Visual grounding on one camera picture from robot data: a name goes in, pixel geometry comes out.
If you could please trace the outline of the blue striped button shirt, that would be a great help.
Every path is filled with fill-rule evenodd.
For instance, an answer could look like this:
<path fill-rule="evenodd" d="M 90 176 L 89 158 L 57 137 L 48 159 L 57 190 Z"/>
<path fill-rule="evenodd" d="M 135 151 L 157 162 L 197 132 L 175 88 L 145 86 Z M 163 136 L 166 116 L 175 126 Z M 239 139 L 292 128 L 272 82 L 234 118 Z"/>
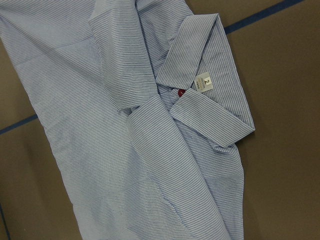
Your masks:
<path fill-rule="evenodd" d="M 255 130 L 220 15 L 183 0 L 3 0 L 0 38 L 84 240 L 242 240 Z"/>

